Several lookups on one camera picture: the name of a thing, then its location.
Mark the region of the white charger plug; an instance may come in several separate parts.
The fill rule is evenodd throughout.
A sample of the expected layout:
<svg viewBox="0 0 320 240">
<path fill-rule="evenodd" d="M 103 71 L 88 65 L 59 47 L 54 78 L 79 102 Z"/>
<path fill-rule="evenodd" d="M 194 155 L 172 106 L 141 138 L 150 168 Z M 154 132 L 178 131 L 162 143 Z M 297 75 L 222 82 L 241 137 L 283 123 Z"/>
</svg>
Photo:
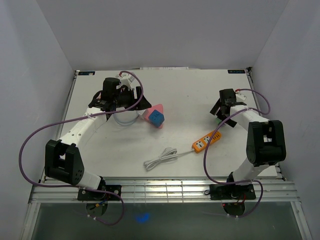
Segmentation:
<svg viewBox="0 0 320 240">
<path fill-rule="evenodd" d="M 147 116 L 147 113 L 146 113 L 146 112 L 143 112 L 143 113 L 141 114 L 141 117 L 142 117 L 143 119 L 145 119 L 146 116 Z"/>
</svg>

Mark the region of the green charger plug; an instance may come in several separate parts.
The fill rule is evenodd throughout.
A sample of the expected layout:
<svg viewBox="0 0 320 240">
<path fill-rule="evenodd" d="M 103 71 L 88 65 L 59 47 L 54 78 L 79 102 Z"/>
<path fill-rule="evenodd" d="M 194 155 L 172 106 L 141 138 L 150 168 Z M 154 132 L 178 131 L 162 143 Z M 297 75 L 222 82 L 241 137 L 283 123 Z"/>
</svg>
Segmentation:
<svg viewBox="0 0 320 240">
<path fill-rule="evenodd" d="M 222 121 L 221 121 L 220 119 L 218 119 L 218 118 L 216 119 L 216 123 L 217 123 L 217 125 L 220 125 L 220 124 L 221 124 L 221 122 L 222 122 Z"/>
</svg>

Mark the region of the pink triangular power strip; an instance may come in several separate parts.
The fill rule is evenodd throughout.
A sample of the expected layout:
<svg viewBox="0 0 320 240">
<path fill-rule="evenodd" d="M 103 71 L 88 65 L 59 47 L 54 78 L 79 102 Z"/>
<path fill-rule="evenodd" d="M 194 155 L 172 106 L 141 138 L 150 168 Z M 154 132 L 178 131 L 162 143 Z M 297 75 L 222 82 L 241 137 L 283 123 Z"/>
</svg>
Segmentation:
<svg viewBox="0 0 320 240">
<path fill-rule="evenodd" d="M 162 104 L 154 105 L 144 111 L 143 118 L 154 127 L 161 129 L 165 121 L 164 108 Z"/>
</svg>

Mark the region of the dark blue cube socket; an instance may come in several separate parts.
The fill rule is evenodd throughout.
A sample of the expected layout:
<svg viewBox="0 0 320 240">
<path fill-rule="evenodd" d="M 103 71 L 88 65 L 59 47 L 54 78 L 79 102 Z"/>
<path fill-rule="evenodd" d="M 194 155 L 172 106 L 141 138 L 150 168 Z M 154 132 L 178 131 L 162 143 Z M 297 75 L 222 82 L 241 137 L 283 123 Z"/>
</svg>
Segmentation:
<svg viewBox="0 0 320 240">
<path fill-rule="evenodd" d="M 161 128 L 163 122 L 165 121 L 164 114 L 158 110 L 153 110 L 153 112 L 148 116 L 149 122 L 156 128 Z"/>
</svg>

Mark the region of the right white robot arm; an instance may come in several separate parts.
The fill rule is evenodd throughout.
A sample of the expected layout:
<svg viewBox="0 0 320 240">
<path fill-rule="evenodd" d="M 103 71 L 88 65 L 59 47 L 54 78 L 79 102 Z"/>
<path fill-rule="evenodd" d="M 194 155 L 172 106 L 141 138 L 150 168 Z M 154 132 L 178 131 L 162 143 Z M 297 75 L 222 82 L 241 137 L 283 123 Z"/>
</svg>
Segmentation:
<svg viewBox="0 0 320 240">
<path fill-rule="evenodd" d="M 285 160 L 286 144 L 283 123 L 270 120 L 257 108 L 249 107 L 237 95 L 241 89 L 232 88 L 219 91 L 219 99 L 210 113 L 221 122 L 214 133 L 223 125 L 240 125 L 247 131 L 246 158 L 226 180 L 226 194 L 237 199 L 244 193 L 244 186 L 250 184 L 261 172 Z"/>
</svg>

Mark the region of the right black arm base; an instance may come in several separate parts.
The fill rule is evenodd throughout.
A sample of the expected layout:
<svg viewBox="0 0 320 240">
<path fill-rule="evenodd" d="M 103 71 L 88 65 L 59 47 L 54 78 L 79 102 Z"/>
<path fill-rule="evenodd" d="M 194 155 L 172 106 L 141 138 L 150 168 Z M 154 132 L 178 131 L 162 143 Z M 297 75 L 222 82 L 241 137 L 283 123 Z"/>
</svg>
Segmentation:
<svg viewBox="0 0 320 240">
<path fill-rule="evenodd" d="M 252 184 L 248 185 L 225 185 L 210 184 L 209 195 L 211 200 L 255 200 L 256 194 Z"/>
</svg>

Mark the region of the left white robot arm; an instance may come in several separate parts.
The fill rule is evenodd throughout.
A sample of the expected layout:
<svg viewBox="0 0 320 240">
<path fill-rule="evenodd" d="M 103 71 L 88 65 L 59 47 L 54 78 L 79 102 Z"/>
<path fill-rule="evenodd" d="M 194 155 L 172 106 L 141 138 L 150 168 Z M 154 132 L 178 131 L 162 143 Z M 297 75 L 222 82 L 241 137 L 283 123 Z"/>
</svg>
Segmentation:
<svg viewBox="0 0 320 240">
<path fill-rule="evenodd" d="M 86 188 L 95 200 L 100 200 L 106 195 L 103 178 L 85 170 L 80 150 L 117 109 L 121 112 L 142 111 L 152 106 L 144 97 L 142 86 L 133 86 L 136 79 L 136 76 L 129 72 L 105 78 L 102 90 L 93 96 L 84 116 L 58 140 L 47 142 L 47 177 Z"/>
</svg>

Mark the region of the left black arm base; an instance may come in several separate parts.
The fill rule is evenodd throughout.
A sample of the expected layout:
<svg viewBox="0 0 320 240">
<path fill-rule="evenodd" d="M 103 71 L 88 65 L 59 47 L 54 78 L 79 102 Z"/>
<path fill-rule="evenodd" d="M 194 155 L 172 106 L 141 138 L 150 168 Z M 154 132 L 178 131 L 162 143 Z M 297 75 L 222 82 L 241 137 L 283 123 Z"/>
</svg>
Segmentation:
<svg viewBox="0 0 320 240">
<path fill-rule="evenodd" d="M 106 185 L 105 189 L 103 191 L 111 192 L 114 194 L 117 194 L 119 197 L 122 193 L 122 186 L 121 185 Z M 84 188 L 81 188 L 78 191 L 77 198 L 78 201 L 119 201 L 120 199 L 109 193 L 105 192 L 95 192 L 90 191 Z"/>
</svg>

